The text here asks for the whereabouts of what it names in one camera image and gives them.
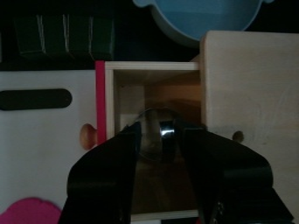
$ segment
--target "black background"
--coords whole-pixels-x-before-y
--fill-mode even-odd
[[[19,56],[14,17],[67,13],[115,19],[118,61],[190,61],[201,53],[201,49],[178,45],[165,36],[150,10],[137,8],[133,0],[3,0],[0,70],[94,69],[93,62],[38,63]],[[263,3],[247,31],[299,33],[299,0],[275,0],[270,4]]]

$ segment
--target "wooden panel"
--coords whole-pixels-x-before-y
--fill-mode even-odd
[[[202,119],[269,160],[299,221],[299,35],[211,31],[202,41]]]

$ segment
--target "white surface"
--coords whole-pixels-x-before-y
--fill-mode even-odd
[[[66,88],[67,108],[0,110],[0,213],[22,198],[63,208],[71,167],[86,151],[81,127],[97,127],[95,71],[2,72],[0,91]]]
[[[203,122],[271,164],[274,188],[299,221],[299,35],[211,31],[202,41]]]

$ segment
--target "open drawer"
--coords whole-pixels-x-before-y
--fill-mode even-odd
[[[150,108],[169,108],[202,123],[202,81],[195,62],[107,62],[107,138]],[[197,217],[197,202],[183,158],[162,164],[139,159],[133,221]]]

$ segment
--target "dark green object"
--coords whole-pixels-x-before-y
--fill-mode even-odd
[[[69,15],[70,53],[77,60],[93,60],[90,54],[91,17]]]
[[[0,92],[0,110],[62,109],[71,101],[71,92],[62,88]]]
[[[73,60],[69,52],[66,16],[42,16],[42,29],[46,54],[54,60]]]
[[[49,60],[45,54],[41,16],[16,17],[14,19],[21,55],[29,60]]]
[[[94,17],[91,37],[91,55],[94,60],[114,60],[115,23],[113,19]]]

